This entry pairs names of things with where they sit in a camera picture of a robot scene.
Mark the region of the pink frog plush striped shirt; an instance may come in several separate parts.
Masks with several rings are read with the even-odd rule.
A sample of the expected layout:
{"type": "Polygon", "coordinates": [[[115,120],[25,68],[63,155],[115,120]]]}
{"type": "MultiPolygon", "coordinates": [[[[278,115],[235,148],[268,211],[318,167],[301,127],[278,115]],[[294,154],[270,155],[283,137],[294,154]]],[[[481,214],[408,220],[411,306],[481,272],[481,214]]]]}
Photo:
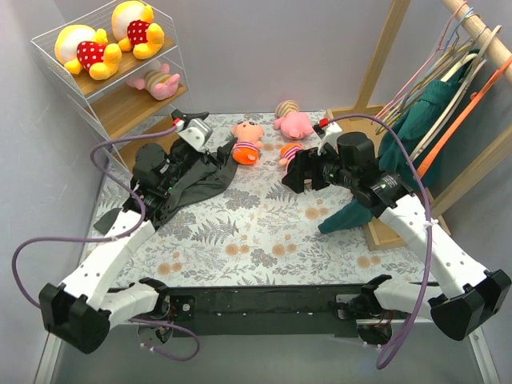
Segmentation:
{"type": "Polygon", "coordinates": [[[137,90],[147,90],[156,100],[170,98],[178,91],[180,74],[171,74],[165,62],[153,60],[126,77],[126,84],[137,90]]]}

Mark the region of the yellow bear plush polka shirt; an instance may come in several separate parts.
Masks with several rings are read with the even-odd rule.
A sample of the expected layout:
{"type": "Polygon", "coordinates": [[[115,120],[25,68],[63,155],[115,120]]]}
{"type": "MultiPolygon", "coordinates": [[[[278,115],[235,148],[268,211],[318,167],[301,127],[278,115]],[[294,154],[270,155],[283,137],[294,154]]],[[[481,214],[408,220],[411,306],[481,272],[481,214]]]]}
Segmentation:
{"type": "Polygon", "coordinates": [[[154,22],[153,8],[140,1],[117,4],[111,16],[111,27],[121,51],[131,51],[136,59],[152,58],[165,41],[163,29],[154,22]]]}

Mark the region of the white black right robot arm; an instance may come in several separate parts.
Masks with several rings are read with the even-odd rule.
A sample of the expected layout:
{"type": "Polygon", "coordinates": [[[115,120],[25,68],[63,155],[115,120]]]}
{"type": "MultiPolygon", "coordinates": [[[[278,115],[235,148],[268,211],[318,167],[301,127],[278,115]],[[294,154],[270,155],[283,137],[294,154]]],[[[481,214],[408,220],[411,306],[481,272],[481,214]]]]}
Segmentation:
{"type": "Polygon", "coordinates": [[[436,285],[400,283],[389,275],[372,279],[341,305],[347,312],[380,318],[389,310],[417,313],[449,338],[461,341],[502,306],[511,286],[503,270],[490,271],[472,259],[443,228],[428,219],[426,204],[396,173],[380,170],[374,144],[363,133],[341,134],[332,146],[300,150],[282,183],[299,194],[330,185],[347,188],[354,199],[388,225],[419,257],[436,285]]]}

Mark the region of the pink pig plush striped hat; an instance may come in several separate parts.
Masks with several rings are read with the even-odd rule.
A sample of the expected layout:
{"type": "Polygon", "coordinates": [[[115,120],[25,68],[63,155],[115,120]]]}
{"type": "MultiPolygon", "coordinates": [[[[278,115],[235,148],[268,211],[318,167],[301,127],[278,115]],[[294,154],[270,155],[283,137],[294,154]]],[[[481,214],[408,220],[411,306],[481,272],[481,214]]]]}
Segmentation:
{"type": "Polygon", "coordinates": [[[307,113],[301,112],[293,100],[280,102],[275,110],[274,128],[289,139],[300,140],[314,132],[307,113]]]}

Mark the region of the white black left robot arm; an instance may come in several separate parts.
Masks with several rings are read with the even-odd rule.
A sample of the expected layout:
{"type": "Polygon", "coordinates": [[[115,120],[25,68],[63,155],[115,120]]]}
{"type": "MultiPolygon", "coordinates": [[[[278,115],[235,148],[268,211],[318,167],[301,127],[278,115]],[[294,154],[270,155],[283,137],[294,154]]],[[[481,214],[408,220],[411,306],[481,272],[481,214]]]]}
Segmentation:
{"type": "Polygon", "coordinates": [[[137,249],[167,224],[181,208],[225,191],[237,170],[228,141],[211,153],[206,143],[213,131],[207,112],[171,117],[178,135],[170,150],[151,142],[136,153],[132,197],[90,256],[58,286],[46,284],[38,299],[45,329],[84,354],[95,351],[116,325],[132,318],[167,320],[180,315],[170,288],[143,278],[126,288],[111,284],[137,249]]]}

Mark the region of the orange bear plush polka shirt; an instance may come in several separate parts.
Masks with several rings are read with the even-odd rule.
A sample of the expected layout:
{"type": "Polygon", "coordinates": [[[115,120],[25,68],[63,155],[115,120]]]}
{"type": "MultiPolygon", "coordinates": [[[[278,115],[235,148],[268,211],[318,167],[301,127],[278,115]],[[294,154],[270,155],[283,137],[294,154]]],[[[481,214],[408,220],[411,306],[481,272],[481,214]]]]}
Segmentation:
{"type": "Polygon", "coordinates": [[[116,43],[108,43],[104,29],[86,25],[64,27],[54,44],[54,54],[71,74],[84,70],[97,81],[113,77],[122,60],[121,49],[116,43]]]}

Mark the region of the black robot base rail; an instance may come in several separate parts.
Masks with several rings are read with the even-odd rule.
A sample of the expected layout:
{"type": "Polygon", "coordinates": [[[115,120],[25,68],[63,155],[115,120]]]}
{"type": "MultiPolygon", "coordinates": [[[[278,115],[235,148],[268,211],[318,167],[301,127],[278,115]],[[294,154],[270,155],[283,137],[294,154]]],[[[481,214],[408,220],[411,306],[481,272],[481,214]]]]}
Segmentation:
{"type": "Polygon", "coordinates": [[[157,327],[166,342],[166,325],[196,335],[337,334],[377,345],[393,335],[392,320],[404,310],[384,310],[364,295],[368,285],[241,286],[171,289],[145,278],[124,289],[108,290],[99,309],[85,299],[46,285],[39,295],[47,331],[85,354],[95,351],[117,325],[141,321],[157,327]]]}

